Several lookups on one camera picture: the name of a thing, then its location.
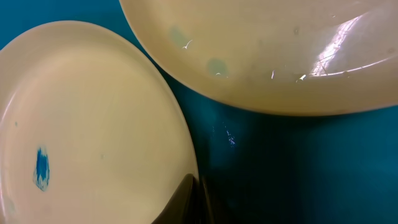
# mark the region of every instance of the round plate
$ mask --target round plate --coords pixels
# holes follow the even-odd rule
[[[292,115],[398,103],[398,1],[120,2],[150,56],[214,100]]]
[[[1,223],[151,223],[198,175],[164,79],[93,24],[45,24],[2,49],[0,112]]]

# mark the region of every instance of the white plate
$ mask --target white plate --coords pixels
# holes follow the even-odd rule
[[[120,2],[166,72],[223,103],[293,115],[398,103],[396,0]]]
[[[164,79],[93,24],[49,23],[5,46],[0,112],[0,223],[151,223],[198,175]]]

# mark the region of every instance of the teal table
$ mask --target teal table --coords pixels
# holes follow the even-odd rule
[[[101,25],[143,51],[118,0],[2,0],[0,49],[60,20]],[[398,107],[270,116],[205,98],[157,68],[185,115],[200,174],[241,223],[398,223]]]

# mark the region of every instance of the cream-colored plate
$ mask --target cream-colored plate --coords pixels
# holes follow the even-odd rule
[[[275,114],[398,103],[396,0],[120,0],[153,59],[193,90]]]
[[[45,24],[1,50],[0,118],[0,223],[151,223],[198,175],[164,79],[93,24]]]

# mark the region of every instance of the plate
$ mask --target plate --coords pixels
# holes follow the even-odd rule
[[[198,176],[151,62],[105,28],[53,22],[0,51],[1,223],[151,223]]]
[[[398,103],[395,0],[120,3],[166,72],[222,103],[298,116]]]

